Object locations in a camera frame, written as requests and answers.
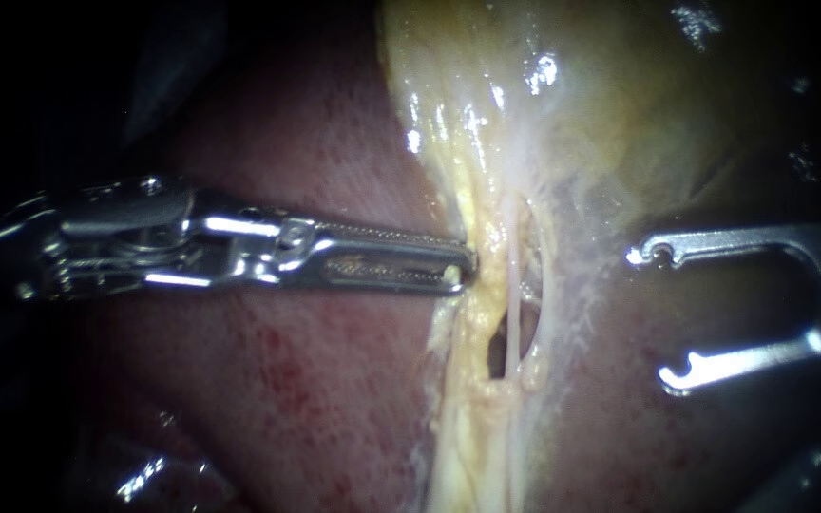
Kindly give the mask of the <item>left arm instrument jaw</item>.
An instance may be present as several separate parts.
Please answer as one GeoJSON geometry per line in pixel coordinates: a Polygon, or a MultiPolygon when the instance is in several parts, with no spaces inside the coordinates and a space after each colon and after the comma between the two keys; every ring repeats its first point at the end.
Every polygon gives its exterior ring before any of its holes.
{"type": "Polygon", "coordinates": [[[370,255],[399,255],[421,259],[474,259],[462,242],[391,229],[319,221],[315,224],[318,248],[330,242],[337,251],[370,255]]]}
{"type": "Polygon", "coordinates": [[[457,244],[323,237],[287,262],[287,287],[459,294],[477,276],[477,257],[457,244]]]}

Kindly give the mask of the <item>left arm instrument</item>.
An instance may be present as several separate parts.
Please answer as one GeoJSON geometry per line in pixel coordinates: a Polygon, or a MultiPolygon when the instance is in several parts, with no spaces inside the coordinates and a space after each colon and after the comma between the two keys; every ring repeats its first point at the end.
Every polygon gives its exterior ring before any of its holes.
{"type": "Polygon", "coordinates": [[[23,301],[149,286],[276,286],[308,255],[315,222],[164,176],[42,193],[0,217],[0,278],[23,301]]]}

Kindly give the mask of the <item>right arm instrument jaw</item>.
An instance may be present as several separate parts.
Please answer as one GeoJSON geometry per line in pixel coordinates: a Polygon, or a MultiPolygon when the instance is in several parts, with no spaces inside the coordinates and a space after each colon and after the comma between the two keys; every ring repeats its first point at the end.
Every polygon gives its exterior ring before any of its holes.
{"type": "Polygon", "coordinates": [[[813,358],[821,358],[821,330],[818,328],[808,329],[790,339],[735,351],[717,354],[689,351],[684,370],[661,367],[658,369],[658,379],[665,393],[686,397],[736,378],[773,371],[813,358]]]}
{"type": "Polygon", "coordinates": [[[821,275],[821,227],[747,227],[657,232],[625,252],[625,261],[639,267],[660,256],[673,269],[711,258],[739,257],[781,250],[812,264],[821,275]]]}

